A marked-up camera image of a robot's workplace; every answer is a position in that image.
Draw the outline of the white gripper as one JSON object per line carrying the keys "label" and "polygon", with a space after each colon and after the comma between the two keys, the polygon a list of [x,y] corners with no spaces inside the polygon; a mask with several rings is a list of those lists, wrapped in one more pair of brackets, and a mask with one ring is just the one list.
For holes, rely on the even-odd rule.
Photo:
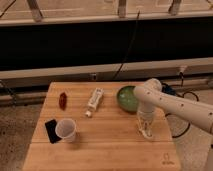
{"label": "white gripper", "polygon": [[155,116],[155,106],[149,103],[140,103],[137,109],[137,117],[139,127],[141,129],[148,129]]}

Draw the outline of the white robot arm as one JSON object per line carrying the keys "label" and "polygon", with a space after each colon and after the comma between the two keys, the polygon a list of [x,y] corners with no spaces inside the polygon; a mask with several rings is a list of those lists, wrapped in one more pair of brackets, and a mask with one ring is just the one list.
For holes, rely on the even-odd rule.
{"label": "white robot arm", "polygon": [[213,105],[172,96],[162,92],[162,84],[152,78],[133,90],[139,102],[137,114],[151,123],[159,107],[213,135]]}

